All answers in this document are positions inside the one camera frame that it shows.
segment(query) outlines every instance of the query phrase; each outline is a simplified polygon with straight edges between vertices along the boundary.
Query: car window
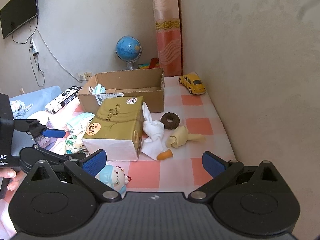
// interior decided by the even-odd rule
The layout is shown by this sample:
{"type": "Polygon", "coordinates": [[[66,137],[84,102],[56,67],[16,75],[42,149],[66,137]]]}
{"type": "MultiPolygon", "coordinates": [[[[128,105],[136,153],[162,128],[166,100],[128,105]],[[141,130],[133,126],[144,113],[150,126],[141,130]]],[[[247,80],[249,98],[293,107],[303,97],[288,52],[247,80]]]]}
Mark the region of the car window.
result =
{"type": "Polygon", "coordinates": [[[202,84],[201,80],[200,79],[197,79],[193,82],[194,85],[199,85],[199,84],[202,84]]]}

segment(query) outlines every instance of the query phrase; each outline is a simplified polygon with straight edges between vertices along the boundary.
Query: finger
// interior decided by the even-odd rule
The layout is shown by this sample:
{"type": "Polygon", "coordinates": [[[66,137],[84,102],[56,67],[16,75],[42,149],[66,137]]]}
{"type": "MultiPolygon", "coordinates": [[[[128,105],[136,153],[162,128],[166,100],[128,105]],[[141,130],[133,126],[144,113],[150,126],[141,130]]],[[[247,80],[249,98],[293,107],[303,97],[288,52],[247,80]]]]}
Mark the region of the finger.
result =
{"type": "Polygon", "coordinates": [[[8,184],[7,189],[10,191],[13,191],[16,188],[18,188],[18,186],[19,186],[19,182],[11,182],[8,184]]]}
{"type": "Polygon", "coordinates": [[[23,177],[24,177],[25,173],[23,171],[19,171],[17,173],[17,176],[15,178],[13,178],[13,181],[19,181],[19,180],[22,180],[23,177]]]}
{"type": "Polygon", "coordinates": [[[14,178],[16,175],[17,173],[13,169],[0,169],[0,177],[2,178],[14,178]]]}

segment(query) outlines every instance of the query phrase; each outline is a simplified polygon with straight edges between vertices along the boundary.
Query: gold curtain trim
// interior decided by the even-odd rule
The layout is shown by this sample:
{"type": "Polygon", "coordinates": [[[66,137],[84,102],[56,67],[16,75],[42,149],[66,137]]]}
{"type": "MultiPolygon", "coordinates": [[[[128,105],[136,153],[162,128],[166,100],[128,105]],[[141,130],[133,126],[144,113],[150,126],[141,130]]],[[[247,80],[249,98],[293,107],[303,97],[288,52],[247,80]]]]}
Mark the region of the gold curtain trim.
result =
{"type": "Polygon", "coordinates": [[[165,21],[165,22],[156,22],[156,30],[171,30],[180,28],[180,20],[176,21],[165,21]]]}

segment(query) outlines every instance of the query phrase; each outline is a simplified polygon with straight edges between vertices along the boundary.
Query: tv screen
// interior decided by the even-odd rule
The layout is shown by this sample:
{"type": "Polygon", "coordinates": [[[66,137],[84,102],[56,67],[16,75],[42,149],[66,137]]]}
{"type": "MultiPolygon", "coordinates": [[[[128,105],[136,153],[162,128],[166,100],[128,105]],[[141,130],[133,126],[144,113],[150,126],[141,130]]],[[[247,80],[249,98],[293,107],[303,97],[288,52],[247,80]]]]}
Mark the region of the tv screen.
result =
{"type": "Polygon", "coordinates": [[[5,39],[38,15],[37,0],[10,0],[0,10],[2,36],[5,39]]]}

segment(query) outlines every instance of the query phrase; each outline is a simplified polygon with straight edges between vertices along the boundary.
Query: curtain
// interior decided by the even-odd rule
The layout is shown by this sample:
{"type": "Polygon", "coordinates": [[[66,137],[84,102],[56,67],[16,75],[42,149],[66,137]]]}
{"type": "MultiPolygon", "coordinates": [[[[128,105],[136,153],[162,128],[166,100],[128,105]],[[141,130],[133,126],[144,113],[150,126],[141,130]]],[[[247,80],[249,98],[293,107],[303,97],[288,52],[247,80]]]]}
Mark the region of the curtain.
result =
{"type": "Polygon", "coordinates": [[[160,67],[165,76],[182,73],[178,0],[153,0],[160,67]]]}

